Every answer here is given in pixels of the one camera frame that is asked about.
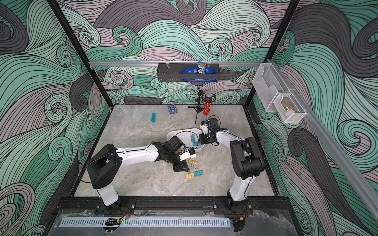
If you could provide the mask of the yellow binder clip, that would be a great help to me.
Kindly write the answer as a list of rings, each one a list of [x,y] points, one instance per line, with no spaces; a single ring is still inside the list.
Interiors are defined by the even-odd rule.
[[[189,164],[190,169],[196,169],[198,166],[198,160],[195,160],[195,159],[189,159],[187,163]]]
[[[192,173],[190,171],[185,174],[185,179],[186,180],[194,178],[194,177],[195,177],[194,173]]]

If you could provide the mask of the teal binder clip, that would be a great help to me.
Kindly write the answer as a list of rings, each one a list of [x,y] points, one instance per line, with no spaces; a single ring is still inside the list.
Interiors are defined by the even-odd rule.
[[[193,174],[194,174],[194,177],[199,177],[203,175],[203,171],[198,166],[196,166]]]
[[[201,143],[198,141],[198,137],[196,135],[194,135],[194,134],[191,135],[191,141],[192,141],[194,148],[201,147]]]

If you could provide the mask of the white plastic storage box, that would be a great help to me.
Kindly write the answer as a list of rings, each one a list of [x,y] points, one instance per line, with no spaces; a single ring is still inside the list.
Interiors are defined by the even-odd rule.
[[[199,128],[190,128],[190,129],[183,129],[183,130],[176,130],[171,131],[167,134],[166,140],[169,141],[173,136],[178,137],[187,148],[193,147],[192,141],[191,141],[191,135],[194,134],[198,137],[200,134],[202,134],[202,130]],[[194,148],[195,151],[202,151],[204,148],[204,145],[201,144],[201,147]]]

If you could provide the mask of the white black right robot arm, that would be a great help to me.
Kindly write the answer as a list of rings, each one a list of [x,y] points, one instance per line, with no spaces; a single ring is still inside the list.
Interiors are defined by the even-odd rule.
[[[265,162],[261,150],[254,137],[241,137],[221,128],[217,118],[201,122],[199,142],[205,144],[221,144],[230,149],[232,167],[235,178],[227,192],[226,206],[236,211],[247,205],[248,192],[252,183],[265,170]]]

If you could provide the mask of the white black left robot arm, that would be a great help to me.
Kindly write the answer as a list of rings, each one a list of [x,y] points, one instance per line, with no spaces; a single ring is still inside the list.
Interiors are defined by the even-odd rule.
[[[135,148],[116,148],[108,144],[90,159],[85,169],[93,189],[98,192],[103,204],[110,207],[119,200],[113,180],[120,168],[142,162],[165,161],[173,166],[174,172],[188,172],[186,160],[195,157],[196,149],[187,147],[174,136],[163,143],[152,142]]]

